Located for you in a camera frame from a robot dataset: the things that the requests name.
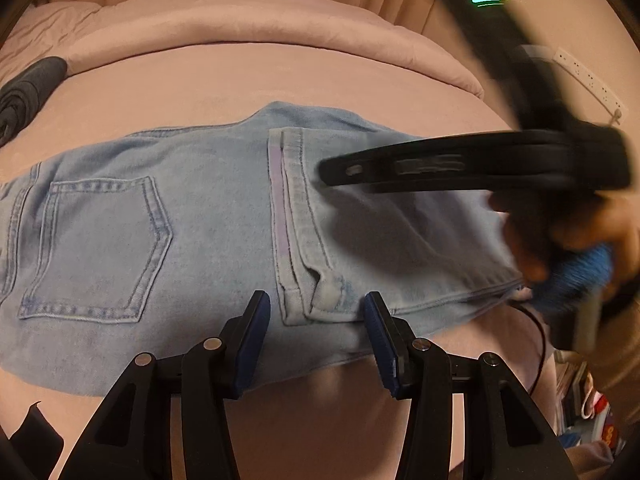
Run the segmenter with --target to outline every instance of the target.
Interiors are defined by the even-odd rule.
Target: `bed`
[[[0,149],[2,182],[65,150],[149,128],[231,123],[272,101],[345,108],[418,137],[507,129],[482,102],[475,77],[436,44],[328,0],[33,7],[0,50],[0,84],[43,56],[63,57],[67,79]],[[432,339],[469,357],[495,351],[526,387],[542,350],[536,327],[506,305]],[[550,422],[554,396],[548,360],[534,400]],[[8,434],[37,401],[65,439],[57,478],[100,398],[48,390],[0,369],[0,426]],[[178,400],[172,409],[174,478],[183,478]],[[408,403],[391,399],[367,357],[267,384],[228,402],[227,413],[243,479],[385,480],[398,465]],[[463,457],[462,423],[457,398],[452,467]]]

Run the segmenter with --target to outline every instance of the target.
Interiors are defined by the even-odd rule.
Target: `back pocket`
[[[52,182],[18,317],[137,322],[172,237],[148,176]]]

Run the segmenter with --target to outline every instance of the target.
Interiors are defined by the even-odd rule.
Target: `folded gray cloth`
[[[28,126],[66,75],[66,61],[45,57],[0,89],[0,146]]]

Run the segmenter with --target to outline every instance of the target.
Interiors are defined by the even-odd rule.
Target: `outlet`
[[[628,108],[620,98],[613,93],[606,83],[596,76],[574,56],[562,48],[556,50],[554,61],[576,78],[611,114],[616,126],[620,126],[628,114]]]

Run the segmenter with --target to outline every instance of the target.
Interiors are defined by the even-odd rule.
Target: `light blue jeans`
[[[255,385],[367,354],[370,290],[421,335],[476,316],[518,283],[483,193],[366,195],[315,177],[321,158],[409,139],[273,103],[36,165],[0,190],[0,366],[103,395],[135,354],[186,352],[258,288],[274,314]]]

